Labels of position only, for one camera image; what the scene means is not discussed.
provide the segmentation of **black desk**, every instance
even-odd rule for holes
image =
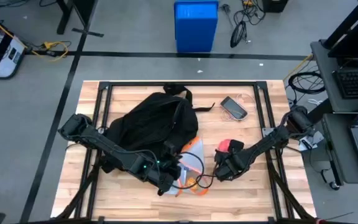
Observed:
[[[358,184],[358,154],[349,130],[354,118],[354,114],[324,114],[321,120],[337,185]]]
[[[336,59],[328,57],[329,50],[325,49],[320,42],[311,43],[311,49],[328,95],[327,100],[310,112],[311,119],[317,123],[325,113],[357,113],[358,99],[343,99],[332,76],[332,72],[339,69]]]

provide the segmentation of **blue box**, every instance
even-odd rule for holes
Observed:
[[[175,38],[178,52],[210,52],[218,23],[218,1],[177,0]]]

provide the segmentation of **metal table frame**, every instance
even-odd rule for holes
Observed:
[[[231,82],[220,82],[220,81],[217,81],[217,82],[211,82],[211,81],[207,81],[207,82],[203,82],[203,81],[200,81],[200,82],[99,82],[98,94],[96,97],[96,104],[95,104],[94,112],[93,112],[92,125],[96,126],[96,123],[98,122],[102,94],[103,94],[104,90],[107,91],[107,94],[106,94],[106,101],[105,101],[105,105],[104,105],[104,111],[103,111],[103,115],[102,115],[102,127],[106,127],[106,125],[107,125],[108,113],[109,113],[109,108],[110,108],[110,104],[111,104],[112,89],[114,88],[114,86],[163,86],[166,83],[177,83],[177,84],[182,84],[182,85],[186,85],[186,86],[252,86],[254,89],[254,94],[255,94],[255,102],[256,102],[256,107],[257,107],[257,111],[258,111],[260,131],[263,135],[262,129],[266,128],[266,124],[265,124],[264,114],[263,114],[263,110],[262,110],[262,103],[261,103],[260,95],[259,95],[259,90],[262,90],[264,93],[264,100],[266,103],[269,125],[271,128],[275,127],[273,110],[272,110],[272,105],[270,103],[270,97],[269,97],[269,91],[267,89],[267,83],[266,82],[235,82],[235,81],[231,81]],[[276,153],[276,157],[278,158],[277,159],[277,167],[279,169],[280,177],[283,180],[283,182],[285,183],[285,185],[288,186],[283,161],[282,161],[281,156],[279,156],[280,152],[278,149],[276,149],[275,153]],[[80,187],[84,184],[84,182],[87,178],[88,171],[89,171],[90,164],[91,164],[91,155],[92,155],[92,149],[87,149],[86,155],[85,155],[83,171],[82,171],[82,175],[81,175]],[[95,164],[98,163],[100,156],[101,156],[101,151],[97,151],[96,159],[94,162]],[[278,197],[277,186],[276,186],[276,182],[274,181],[274,179],[272,177],[274,165],[273,165],[272,155],[271,155],[270,151],[267,151],[265,153],[265,156],[266,156],[268,175],[269,175],[269,180],[270,180],[270,187],[272,190],[275,215],[276,215],[276,218],[282,218],[282,211],[280,208],[280,199]],[[94,200],[96,197],[97,184],[98,184],[98,173],[94,176],[94,178],[91,182],[91,190],[89,193],[88,206],[86,208],[85,218],[89,219],[89,220],[92,218],[92,214],[93,214],[93,206],[94,206]],[[83,200],[81,199],[78,202],[76,209],[75,209],[74,218],[76,218],[76,219],[80,218],[80,216],[81,216],[82,204],[83,204]],[[285,198],[285,205],[286,205],[286,209],[287,209],[288,218],[294,218],[292,205],[287,200],[287,198]],[[102,221],[102,223],[122,223],[122,222]]]

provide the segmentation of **backpack strap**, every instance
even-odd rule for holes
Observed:
[[[188,100],[190,102],[190,105],[193,106],[193,94],[191,93],[191,91],[189,89],[187,89],[184,85],[179,85],[179,84],[165,84],[163,87],[164,91],[166,94],[169,95],[177,95],[183,91],[186,91],[186,100]],[[212,109],[212,107],[215,105],[212,104],[211,107],[209,108],[194,108],[195,112],[208,112]]]

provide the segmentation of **black backpack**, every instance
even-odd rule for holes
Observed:
[[[127,151],[148,149],[159,161],[170,161],[182,147],[196,137],[198,120],[193,109],[191,91],[183,85],[164,85],[165,93],[153,93],[128,114],[114,120],[106,137]],[[186,97],[175,96],[186,91]],[[102,169],[121,169],[122,164],[114,158],[102,159]]]

